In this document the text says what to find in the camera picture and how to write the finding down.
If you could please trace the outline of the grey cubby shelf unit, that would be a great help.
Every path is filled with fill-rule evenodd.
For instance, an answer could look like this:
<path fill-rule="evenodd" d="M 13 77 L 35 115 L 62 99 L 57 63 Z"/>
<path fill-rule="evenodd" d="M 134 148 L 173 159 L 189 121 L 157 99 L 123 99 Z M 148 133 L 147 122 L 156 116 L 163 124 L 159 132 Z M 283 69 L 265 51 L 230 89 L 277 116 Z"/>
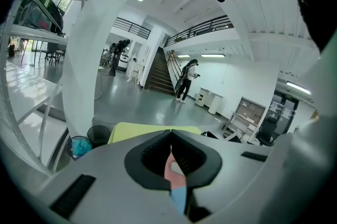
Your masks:
<path fill-rule="evenodd" d="M 265 112 L 265 107 L 242 97 L 236 110 L 233 112 L 233 126 L 242 135 L 249 138 L 258 130 Z"/>

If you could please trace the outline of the row of black cases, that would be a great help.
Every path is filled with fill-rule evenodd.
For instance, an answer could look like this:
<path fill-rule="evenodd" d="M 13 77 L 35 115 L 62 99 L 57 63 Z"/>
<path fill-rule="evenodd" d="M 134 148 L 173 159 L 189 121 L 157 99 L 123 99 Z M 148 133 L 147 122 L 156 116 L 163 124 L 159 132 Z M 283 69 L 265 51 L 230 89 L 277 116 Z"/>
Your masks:
<path fill-rule="evenodd" d="M 63 35 L 63 13 L 52 0 L 23 0 L 14 24 Z"/>

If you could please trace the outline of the dark wooden staircase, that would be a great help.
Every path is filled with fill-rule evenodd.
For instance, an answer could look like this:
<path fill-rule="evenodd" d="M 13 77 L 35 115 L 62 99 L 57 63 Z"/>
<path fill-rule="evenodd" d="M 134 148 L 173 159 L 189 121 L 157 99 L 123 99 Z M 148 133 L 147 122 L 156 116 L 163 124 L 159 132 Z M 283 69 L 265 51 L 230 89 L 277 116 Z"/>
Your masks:
<path fill-rule="evenodd" d="M 175 94 L 167 61 L 161 47 L 157 49 L 144 88 L 146 90 L 158 91 L 168 95 Z"/>

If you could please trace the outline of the black double door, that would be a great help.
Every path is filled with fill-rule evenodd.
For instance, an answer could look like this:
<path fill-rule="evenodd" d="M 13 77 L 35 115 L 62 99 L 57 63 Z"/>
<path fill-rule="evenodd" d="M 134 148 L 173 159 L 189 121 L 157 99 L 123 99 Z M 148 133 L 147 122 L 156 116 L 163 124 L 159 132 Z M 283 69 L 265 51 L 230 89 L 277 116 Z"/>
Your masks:
<path fill-rule="evenodd" d="M 273 118 L 276 122 L 275 133 L 278 135 L 288 132 L 297 110 L 299 101 L 285 93 L 275 90 L 266 118 Z"/>

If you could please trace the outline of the pink cloth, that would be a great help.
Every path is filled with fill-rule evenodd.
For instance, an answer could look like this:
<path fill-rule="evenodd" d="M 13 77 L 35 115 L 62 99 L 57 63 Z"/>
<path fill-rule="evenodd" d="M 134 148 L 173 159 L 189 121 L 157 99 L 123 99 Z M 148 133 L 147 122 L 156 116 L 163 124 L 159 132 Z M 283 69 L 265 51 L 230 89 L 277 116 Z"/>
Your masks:
<path fill-rule="evenodd" d="M 171 190 L 186 187 L 186 177 L 170 153 L 164 170 L 164 178 L 170 182 Z"/>

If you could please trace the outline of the white side table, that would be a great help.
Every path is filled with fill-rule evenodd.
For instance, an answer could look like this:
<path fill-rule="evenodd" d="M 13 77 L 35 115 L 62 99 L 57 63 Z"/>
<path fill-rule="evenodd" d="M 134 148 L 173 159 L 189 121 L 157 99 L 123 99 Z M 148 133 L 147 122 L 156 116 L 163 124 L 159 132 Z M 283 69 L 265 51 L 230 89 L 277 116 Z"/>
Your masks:
<path fill-rule="evenodd" d="M 135 78 L 135 83 L 137 85 L 140 85 L 140 79 L 142 77 L 144 65 L 142 63 L 139 63 L 135 57 L 132 58 L 131 62 L 132 64 L 128 73 L 127 82 L 130 82 L 132 78 Z"/>

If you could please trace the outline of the white metal shelf rack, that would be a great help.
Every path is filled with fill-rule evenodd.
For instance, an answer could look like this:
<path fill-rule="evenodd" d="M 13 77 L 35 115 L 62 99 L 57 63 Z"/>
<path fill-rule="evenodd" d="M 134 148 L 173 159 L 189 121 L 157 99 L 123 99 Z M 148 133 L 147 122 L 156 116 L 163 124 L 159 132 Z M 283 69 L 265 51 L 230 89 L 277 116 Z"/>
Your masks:
<path fill-rule="evenodd" d="M 14 0 L 5 22 L 0 25 L 1 45 L 5 45 L 9 37 L 16 37 L 65 48 L 66 37 L 14 24 L 22 1 Z M 0 138 L 19 158 L 47 175 L 51 174 L 48 169 L 51 155 L 45 153 L 43 145 L 49 116 L 38 117 L 36 112 L 61 90 L 57 84 L 29 74 L 0 54 Z"/>

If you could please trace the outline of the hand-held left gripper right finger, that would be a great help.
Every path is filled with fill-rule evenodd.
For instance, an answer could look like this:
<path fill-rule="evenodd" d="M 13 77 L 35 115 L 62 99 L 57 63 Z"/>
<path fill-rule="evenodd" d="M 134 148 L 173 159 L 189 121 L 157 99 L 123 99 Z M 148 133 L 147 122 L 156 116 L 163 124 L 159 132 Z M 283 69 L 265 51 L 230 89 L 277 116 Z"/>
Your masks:
<path fill-rule="evenodd" d="M 223 209 L 257 175 L 267 147 L 171 131 L 172 154 L 186 180 L 185 215 L 198 222 Z"/>

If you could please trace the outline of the wooden stair handrail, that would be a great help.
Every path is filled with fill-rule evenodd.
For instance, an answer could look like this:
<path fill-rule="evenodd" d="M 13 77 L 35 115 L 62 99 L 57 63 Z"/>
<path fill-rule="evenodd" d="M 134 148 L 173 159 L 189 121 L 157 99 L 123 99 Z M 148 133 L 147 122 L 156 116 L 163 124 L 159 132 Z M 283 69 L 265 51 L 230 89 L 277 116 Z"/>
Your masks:
<path fill-rule="evenodd" d="M 168 67 L 168 71 L 171 77 L 174 93 L 176 95 L 178 88 L 180 86 L 180 83 L 181 83 L 180 76 L 181 76 L 182 70 L 181 70 L 181 65 L 179 64 L 173 50 L 170 50 L 168 52 L 167 67 Z"/>

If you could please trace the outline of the empty black mesh bin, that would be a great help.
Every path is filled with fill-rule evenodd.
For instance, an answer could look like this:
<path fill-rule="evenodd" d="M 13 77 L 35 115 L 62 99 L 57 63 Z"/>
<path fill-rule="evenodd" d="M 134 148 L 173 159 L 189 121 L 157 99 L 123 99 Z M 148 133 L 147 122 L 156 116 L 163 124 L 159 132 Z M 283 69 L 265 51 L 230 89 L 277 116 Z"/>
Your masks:
<path fill-rule="evenodd" d="M 93 149 L 106 145 L 109 141 L 110 135 L 110 130 L 101 125 L 92 126 L 87 132 L 87 137 L 90 140 Z"/>

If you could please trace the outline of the black balcony railing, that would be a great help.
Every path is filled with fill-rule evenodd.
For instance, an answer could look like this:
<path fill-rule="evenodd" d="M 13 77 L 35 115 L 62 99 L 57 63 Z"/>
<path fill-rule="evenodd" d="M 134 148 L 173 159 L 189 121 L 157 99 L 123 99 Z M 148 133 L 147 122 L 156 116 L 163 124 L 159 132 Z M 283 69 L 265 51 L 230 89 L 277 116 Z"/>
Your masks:
<path fill-rule="evenodd" d="M 127 31 L 129 33 L 135 34 L 139 37 L 142 37 L 144 39 L 148 39 L 151 30 L 148 28 L 145 28 L 141 25 L 138 25 L 136 23 L 133 23 L 129 20 L 125 20 L 123 18 L 117 17 L 116 20 L 113 23 L 113 27 L 119 28 L 121 30 Z"/>
<path fill-rule="evenodd" d="M 200 36 L 203 34 L 221 31 L 233 27 L 234 25 L 227 15 L 219 16 L 211 20 L 197 24 L 195 26 L 192 26 L 189 29 L 186 29 L 174 36 L 169 37 L 166 43 L 164 44 L 164 47 L 171 46 L 177 42 L 184 41 L 195 36 Z"/>

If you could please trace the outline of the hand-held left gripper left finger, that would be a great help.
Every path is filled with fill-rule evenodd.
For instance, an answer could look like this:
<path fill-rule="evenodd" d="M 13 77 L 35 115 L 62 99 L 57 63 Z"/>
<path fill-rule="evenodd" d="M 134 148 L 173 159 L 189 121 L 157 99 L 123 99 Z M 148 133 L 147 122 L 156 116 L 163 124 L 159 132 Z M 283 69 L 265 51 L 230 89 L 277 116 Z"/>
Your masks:
<path fill-rule="evenodd" d="M 51 207 L 81 175 L 95 180 L 67 218 L 71 224 L 190 224 L 167 190 L 148 190 L 126 172 L 131 148 L 160 135 L 153 132 L 104 145 L 53 176 L 38 194 Z"/>

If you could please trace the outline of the white counter cabinet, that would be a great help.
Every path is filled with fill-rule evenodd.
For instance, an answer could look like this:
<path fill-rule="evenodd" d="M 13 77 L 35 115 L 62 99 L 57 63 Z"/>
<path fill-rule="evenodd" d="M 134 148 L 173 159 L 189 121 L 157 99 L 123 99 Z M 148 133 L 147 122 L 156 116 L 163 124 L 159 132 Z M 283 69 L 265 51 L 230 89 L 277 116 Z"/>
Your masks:
<path fill-rule="evenodd" d="M 211 98 L 211 102 L 206 105 L 206 102 L 208 101 L 209 98 Z M 222 99 L 223 96 L 201 87 L 195 100 L 195 104 L 200 107 L 203 107 L 205 105 L 208 106 L 209 107 L 208 113 L 215 115 L 217 113 L 219 105 L 222 102 Z"/>

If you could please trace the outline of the white pillar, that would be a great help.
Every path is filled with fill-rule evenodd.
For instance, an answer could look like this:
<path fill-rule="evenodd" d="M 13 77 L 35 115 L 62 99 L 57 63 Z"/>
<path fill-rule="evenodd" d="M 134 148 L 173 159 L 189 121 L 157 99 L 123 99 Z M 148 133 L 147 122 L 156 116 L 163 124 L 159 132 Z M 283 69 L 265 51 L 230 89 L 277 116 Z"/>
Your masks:
<path fill-rule="evenodd" d="M 101 52 L 126 1 L 87 0 L 72 28 L 62 76 L 63 107 L 71 136 L 85 135 L 91 126 Z"/>

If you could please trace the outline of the black office chair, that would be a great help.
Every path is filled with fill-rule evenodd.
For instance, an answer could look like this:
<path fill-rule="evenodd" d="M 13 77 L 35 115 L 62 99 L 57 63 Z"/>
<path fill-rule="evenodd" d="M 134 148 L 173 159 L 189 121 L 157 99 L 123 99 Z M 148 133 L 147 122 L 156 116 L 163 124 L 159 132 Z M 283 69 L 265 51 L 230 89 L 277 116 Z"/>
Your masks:
<path fill-rule="evenodd" d="M 260 129 L 257 133 L 257 139 L 260 142 L 260 145 L 265 145 L 271 147 L 273 142 L 278 138 L 278 134 L 275 132 L 277 127 L 277 120 L 272 117 L 268 117 L 263 121 L 260 126 Z"/>

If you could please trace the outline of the black mesh bin blue trash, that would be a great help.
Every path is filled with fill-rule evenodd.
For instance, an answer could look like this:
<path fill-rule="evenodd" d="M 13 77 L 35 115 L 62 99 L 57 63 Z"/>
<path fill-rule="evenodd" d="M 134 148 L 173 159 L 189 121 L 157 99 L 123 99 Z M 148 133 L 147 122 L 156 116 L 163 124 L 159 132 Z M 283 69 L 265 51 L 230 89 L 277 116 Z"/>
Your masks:
<path fill-rule="evenodd" d="M 91 141 L 84 136 L 69 138 L 66 143 L 66 152 L 73 159 L 77 160 L 93 149 Z"/>

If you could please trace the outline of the blue cloth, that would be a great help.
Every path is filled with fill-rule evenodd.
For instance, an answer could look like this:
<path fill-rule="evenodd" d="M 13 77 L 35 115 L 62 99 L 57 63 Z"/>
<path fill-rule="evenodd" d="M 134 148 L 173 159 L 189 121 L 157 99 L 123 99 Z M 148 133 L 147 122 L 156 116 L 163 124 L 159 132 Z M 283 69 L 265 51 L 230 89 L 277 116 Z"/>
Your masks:
<path fill-rule="evenodd" d="M 171 199 L 173 201 L 175 209 L 184 214 L 186 208 L 187 187 L 179 187 L 171 190 Z"/>

